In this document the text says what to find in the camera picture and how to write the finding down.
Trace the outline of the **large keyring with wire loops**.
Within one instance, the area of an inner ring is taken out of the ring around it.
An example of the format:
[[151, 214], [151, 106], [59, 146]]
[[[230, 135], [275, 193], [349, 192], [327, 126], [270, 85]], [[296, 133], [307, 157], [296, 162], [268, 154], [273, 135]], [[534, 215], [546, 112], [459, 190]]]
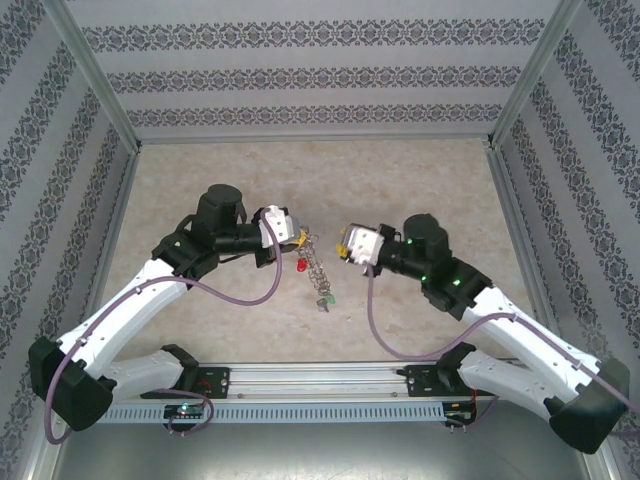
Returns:
[[311, 234], [307, 226], [301, 227], [301, 233], [302, 232], [306, 234], [305, 244], [301, 248], [298, 248], [297, 252], [299, 258], [306, 258], [309, 262], [309, 268], [305, 272], [318, 295], [318, 299], [325, 298], [326, 296], [333, 296], [331, 292], [331, 285], [325, 273], [322, 261], [317, 255], [315, 249], [316, 241], [319, 237], [315, 234]]

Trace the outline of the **grey metal sheet panel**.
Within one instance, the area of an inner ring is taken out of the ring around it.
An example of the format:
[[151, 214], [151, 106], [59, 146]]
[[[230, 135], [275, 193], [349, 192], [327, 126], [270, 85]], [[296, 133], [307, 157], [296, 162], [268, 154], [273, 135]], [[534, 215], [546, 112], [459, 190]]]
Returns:
[[53, 480], [591, 480], [579, 454], [504, 424], [214, 425], [185, 438], [103, 425], [62, 447]]

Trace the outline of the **aluminium back rail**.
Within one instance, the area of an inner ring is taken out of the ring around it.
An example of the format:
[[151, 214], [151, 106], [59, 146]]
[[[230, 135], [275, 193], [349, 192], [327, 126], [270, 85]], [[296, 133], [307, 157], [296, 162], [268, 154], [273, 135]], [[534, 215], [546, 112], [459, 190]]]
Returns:
[[236, 136], [204, 136], [204, 137], [158, 137], [140, 139], [140, 146], [147, 145], [195, 145], [195, 144], [223, 144], [223, 143], [278, 143], [278, 142], [341, 142], [341, 141], [414, 141], [414, 140], [468, 140], [475, 139], [483, 145], [491, 145], [492, 136], [475, 133], [449, 134], [329, 134], [313, 135], [236, 135]]

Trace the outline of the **aluminium side rail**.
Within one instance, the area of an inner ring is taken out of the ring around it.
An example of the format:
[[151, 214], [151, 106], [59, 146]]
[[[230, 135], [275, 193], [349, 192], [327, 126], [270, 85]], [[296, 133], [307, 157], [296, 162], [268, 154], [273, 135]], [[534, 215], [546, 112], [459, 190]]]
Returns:
[[139, 154], [132, 153], [126, 161], [113, 162], [104, 181], [91, 184], [83, 195], [82, 212], [90, 220], [84, 230], [86, 249], [74, 276], [70, 316], [60, 326], [60, 336], [81, 326], [101, 306], [138, 160]]
[[488, 145], [485, 151], [507, 229], [514, 246], [518, 266], [523, 275], [533, 316], [552, 333], [560, 336], [552, 305], [549, 302], [541, 274], [537, 268], [533, 246], [529, 239], [524, 217], [519, 208], [515, 190], [504, 165], [504, 160], [501, 154], [491, 145]]

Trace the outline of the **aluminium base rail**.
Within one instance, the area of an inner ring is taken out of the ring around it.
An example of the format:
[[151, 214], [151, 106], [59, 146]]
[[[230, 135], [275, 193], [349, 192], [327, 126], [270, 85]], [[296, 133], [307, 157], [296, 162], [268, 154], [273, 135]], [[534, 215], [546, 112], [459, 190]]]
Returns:
[[[492, 359], [477, 352], [463, 382], [480, 396], [496, 395], [504, 400], [545, 398], [552, 393], [549, 383], [526, 368]], [[407, 394], [404, 378], [395, 370], [406, 365], [382, 363], [282, 363], [201, 365], [231, 370], [226, 399], [386, 399], [416, 398]], [[160, 399], [192, 392], [199, 367], [182, 367], [176, 360], [151, 356], [115, 362], [99, 380], [114, 394], [116, 403], [128, 399]], [[174, 389], [174, 394], [167, 391]]]

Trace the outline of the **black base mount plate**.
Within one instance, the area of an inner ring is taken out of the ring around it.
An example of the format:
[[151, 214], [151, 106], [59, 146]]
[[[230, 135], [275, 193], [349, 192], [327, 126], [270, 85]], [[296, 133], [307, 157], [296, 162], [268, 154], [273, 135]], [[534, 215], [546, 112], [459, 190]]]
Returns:
[[395, 370], [404, 378], [410, 397], [471, 397], [472, 389], [454, 370], [441, 369], [436, 364], [411, 364]]
[[197, 370], [192, 392], [209, 399], [226, 399], [231, 370], [228, 367], [200, 366]]

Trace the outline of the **aluminium frame post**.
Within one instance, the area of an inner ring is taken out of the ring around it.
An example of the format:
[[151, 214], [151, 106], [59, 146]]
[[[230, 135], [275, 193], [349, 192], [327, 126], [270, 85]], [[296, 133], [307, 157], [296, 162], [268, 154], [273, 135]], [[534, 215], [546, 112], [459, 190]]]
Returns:
[[40, 1], [127, 149], [138, 153], [141, 141], [66, 1]]
[[544, 71], [553, 50], [569, 27], [582, 0], [559, 0], [513, 91], [502, 109], [493, 131], [483, 143], [485, 150], [495, 150], [515, 122], [538, 78]]

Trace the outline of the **aluminium frame bar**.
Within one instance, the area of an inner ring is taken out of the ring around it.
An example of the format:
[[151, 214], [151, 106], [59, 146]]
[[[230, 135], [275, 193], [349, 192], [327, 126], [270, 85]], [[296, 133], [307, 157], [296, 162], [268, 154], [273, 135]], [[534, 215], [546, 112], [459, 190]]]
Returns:
[[612, 466], [607, 456], [598, 451], [589, 459], [590, 480], [618, 480], [618, 470]]
[[50, 444], [42, 435], [36, 436], [27, 450], [18, 480], [53, 480], [60, 446]]

